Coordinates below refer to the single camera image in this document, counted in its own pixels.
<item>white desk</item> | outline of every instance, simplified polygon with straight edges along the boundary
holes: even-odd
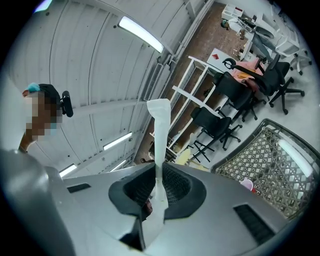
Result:
[[[230,57],[228,54],[224,53],[223,51],[220,51],[220,50],[214,48],[206,62],[208,64],[210,64],[211,66],[214,66],[215,68],[217,68],[218,70],[220,70],[223,73],[224,72],[231,73],[232,70],[227,69],[227,67],[222,63],[227,58],[233,59],[232,57]]]

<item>ceiling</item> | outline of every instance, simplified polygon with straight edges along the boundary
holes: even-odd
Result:
[[[146,128],[140,96],[147,70],[169,52],[161,55],[117,27],[124,15],[172,52],[191,25],[183,0],[57,0],[33,14],[8,55],[5,70],[20,91],[35,82],[70,93],[74,117],[63,117],[55,135],[28,150],[58,171],[77,165],[66,177],[108,172],[125,159],[130,164]],[[103,150],[128,132],[131,141]]]

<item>fluorescent light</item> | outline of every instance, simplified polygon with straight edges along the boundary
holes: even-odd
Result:
[[[118,167],[122,166],[127,160],[123,160],[121,163],[119,163],[116,167],[114,167],[109,173],[116,171]]]
[[[303,174],[308,178],[313,171],[312,166],[308,161],[286,140],[280,139],[278,145],[295,161]]]
[[[162,51],[164,50],[164,46],[152,34],[150,34],[143,27],[141,27],[139,24],[135,23],[128,17],[122,17],[119,23],[119,27],[141,38],[143,41],[156,49],[159,53],[162,53]]]
[[[69,167],[65,168],[64,170],[62,170],[60,172],[60,177],[62,178],[63,176],[67,175],[68,173],[72,172],[74,169],[76,169],[77,167],[73,164],[70,165]]]
[[[41,12],[48,9],[49,5],[51,4],[52,0],[44,0],[39,6],[34,10],[34,12]]]
[[[130,138],[132,136],[132,132],[129,132],[128,134],[116,139],[115,141],[103,146],[103,150],[108,150],[110,148],[112,148],[113,146],[117,145],[120,142],[123,142],[124,140]]]

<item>black office chair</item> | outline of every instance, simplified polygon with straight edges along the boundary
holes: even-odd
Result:
[[[203,127],[202,131],[212,137],[214,140],[220,140],[221,143],[224,140],[222,148],[225,151],[227,150],[225,146],[229,137],[237,139],[238,142],[241,142],[241,140],[238,137],[232,135],[232,133],[238,127],[242,128],[242,125],[238,124],[233,129],[230,129],[229,126],[232,121],[230,117],[220,118],[212,114],[205,107],[196,107],[192,111],[191,117],[193,118],[193,122],[196,125]]]
[[[257,62],[256,68],[259,68],[263,75],[259,75],[254,73],[242,66],[232,65],[231,69],[237,69],[246,74],[254,77],[255,82],[259,86],[260,91],[266,96],[272,96],[276,91],[276,95],[271,99],[269,105],[271,108],[274,107],[273,102],[281,96],[282,100],[282,110],[285,115],[288,114],[288,110],[286,109],[285,103],[285,94],[288,93],[300,93],[301,96],[305,96],[305,92],[303,90],[291,89],[288,88],[290,83],[294,82],[294,79],[290,77],[287,81],[285,80],[285,76],[289,71],[290,64],[288,62],[279,62],[280,55],[274,58],[274,60],[269,64],[269,66],[264,69],[261,67],[260,62],[261,58]]]
[[[254,115],[254,120],[257,120],[258,118],[254,111],[254,107],[261,102],[263,102],[263,104],[267,104],[264,99],[257,99],[255,97],[255,92],[251,90],[250,87],[247,87],[235,80],[229,72],[215,74],[213,77],[213,83],[216,86],[215,91],[226,95],[232,102],[232,104],[229,104],[233,108],[240,112],[244,111],[244,114],[242,115],[243,122],[245,122],[245,118],[249,111]],[[225,117],[220,109],[216,109],[216,111],[219,111],[219,113]]]

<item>pink cloth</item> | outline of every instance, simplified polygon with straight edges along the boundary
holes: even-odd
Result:
[[[236,61],[235,64],[241,67],[244,67],[247,70],[254,70],[255,66],[257,64],[257,61],[259,60],[259,58],[255,58],[255,60],[246,62],[246,61]],[[261,67],[263,69],[265,69],[265,66],[260,63]],[[259,90],[258,85],[256,84],[256,82],[254,81],[254,77],[253,76],[248,76],[246,78],[238,78],[239,75],[241,75],[241,73],[243,73],[242,71],[238,70],[238,69],[233,69],[231,75],[233,76],[234,79],[236,79],[239,83],[242,83],[244,85],[248,85],[251,87],[251,89],[256,92]],[[257,68],[255,70],[255,73],[257,73],[258,75],[263,75],[263,73],[261,72],[261,70],[259,68]]]

